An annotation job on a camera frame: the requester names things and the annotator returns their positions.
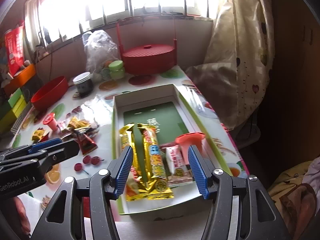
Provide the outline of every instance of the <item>green jar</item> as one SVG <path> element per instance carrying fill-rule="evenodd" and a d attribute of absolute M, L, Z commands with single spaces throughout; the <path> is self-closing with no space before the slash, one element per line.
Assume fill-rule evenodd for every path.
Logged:
<path fill-rule="evenodd" d="M 124 67 L 122 60 L 116 60 L 109 64 L 110 76 L 113 80 L 124 78 Z"/>

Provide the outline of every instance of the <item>green jar lid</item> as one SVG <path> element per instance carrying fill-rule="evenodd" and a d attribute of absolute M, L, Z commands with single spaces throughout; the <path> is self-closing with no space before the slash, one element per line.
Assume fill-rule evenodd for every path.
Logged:
<path fill-rule="evenodd" d="M 122 60 L 116 60 L 114 62 L 111 62 L 109 64 L 110 71 L 117 71 L 123 67 L 123 61 Z"/>

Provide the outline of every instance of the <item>table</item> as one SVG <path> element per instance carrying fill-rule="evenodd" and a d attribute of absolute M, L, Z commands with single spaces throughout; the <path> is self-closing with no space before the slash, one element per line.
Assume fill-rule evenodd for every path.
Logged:
<path fill-rule="evenodd" d="M 121 93 L 127 93 L 134 90 L 171 83 L 174 84 L 183 94 L 188 103 L 195 110 L 201 122 L 205 124 L 207 131 L 216 142 L 216 145 L 220 149 L 229 168 L 233 173 L 236 173 L 234 175 L 246 178 L 248 170 L 241 156 L 239 155 L 239 152 L 232 138 L 227 132 L 227 129 L 223 124 L 221 124 L 210 104 L 205 100 L 202 94 L 193 85 L 191 80 L 178 66 L 175 66 L 171 70 L 161 75 L 134 77 L 127 74 L 125 78 L 119 81 L 107 82 L 102 86 L 103 90 L 99 89 L 99 87 L 101 88 L 101 86 L 95 86 L 94 91 L 86 98 L 82 99 L 73 98 L 74 94 L 76 93 L 76 87 L 72 86 L 58 102 L 56 102 L 48 109 L 47 114 L 54 110 L 58 116 L 57 121 L 62 121 L 66 119 L 66 116 L 68 116 L 68 114 L 71 113 L 72 110 L 77 111 L 78 107 L 81 106 L 82 114 L 84 115 L 85 119 L 94 119 L 95 122 L 100 125 L 100 131 L 94 139 L 98 145 L 98 148 L 94 150 L 94 152 L 92 152 L 90 155 L 99 156 L 104 160 L 100 162 L 99 165 L 85 166 L 85 170 L 91 176 L 100 169 L 107 168 L 108 164 L 112 160 L 111 124 L 113 97 Z M 92 106 L 94 106 L 95 108 L 94 116 L 92 116 Z M 31 144 L 32 133 L 39 127 L 45 128 L 47 132 L 50 130 L 49 127 L 42 124 L 45 115 L 42 118 L 39 118 L 38 122 L 34 123 L 33 111 L 34 109 L 31 109 L 29 111 L 16 136 L 10 142 L 2 143 L 1 147 Z M 50 131 L 50 138 L 54 137 L 55 134 Z M 59 176 L 54 176 L 53 178 L 51 178 L 52 182 L 54 183 L 47 182 L 46 184 L 31 190 L 29 195 L 32 195 L 38 201 L 42 201 L 42 198 L 46 195 L 48 197 L 52 197 L 63 179 L 65 179 L 67 176 L 73 176 L 76 179 L 88 177 L 85 172 L 76 172 L 74 170 L 75 163 L 82 163 L 82 159 L 83 155 L 79 153 L 77 156 L 60 163 L 59 167 L 57 168 L 57 172 L 55 172 L 55 174 L 58 174 Z M 116 221 L 125 220 L 124 216 L 117 215 L 117 206 L 115 203 L 112 203 L 112 209 Z"/>

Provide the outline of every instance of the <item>window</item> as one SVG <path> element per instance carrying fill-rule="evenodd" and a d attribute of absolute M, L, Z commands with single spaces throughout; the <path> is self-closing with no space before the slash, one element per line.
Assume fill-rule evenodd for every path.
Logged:
<path fill-rule="evenodd" d="M 208 0 L 28 0 L 25 24 L 30 48 L 64 42 L 130 16 L 152 13 L 207 16 Z"/>

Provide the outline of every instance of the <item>red basket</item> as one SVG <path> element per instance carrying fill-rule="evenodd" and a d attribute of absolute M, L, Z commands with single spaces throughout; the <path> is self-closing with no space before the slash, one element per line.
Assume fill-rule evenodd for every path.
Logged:
<path fill-rule="evenodd" d="M 125 71 L 132 75 L 153 75 L 166 72 L 177 64 L 177 40 L 173 46 L 165 44 L 144 45 L 124 51 L 120 37 L 119 22 L 117 23 L 119 51 L 124 62 Z"/>
<path fill-rule="evenodd" d="M 67 90 L 66 78 L 57 77 L 40 88 L 31 98 L 31 103 L 38 111 L 43 111 L 62 98 Z"/>

